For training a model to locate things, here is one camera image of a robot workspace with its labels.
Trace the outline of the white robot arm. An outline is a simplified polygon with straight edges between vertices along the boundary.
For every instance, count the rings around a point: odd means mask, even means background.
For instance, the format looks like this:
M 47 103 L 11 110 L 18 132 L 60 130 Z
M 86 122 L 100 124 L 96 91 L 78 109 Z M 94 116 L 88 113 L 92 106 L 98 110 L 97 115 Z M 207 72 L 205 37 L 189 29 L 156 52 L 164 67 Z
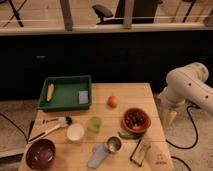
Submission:
M 189 100 L 209 114 L 213 114 L 213 88 L 206 84 L 208 68 L 199 62 L 168 72 L 167 86 L 159 94 L 163 125 L 170 125 L 177 115 L 175 109 Z

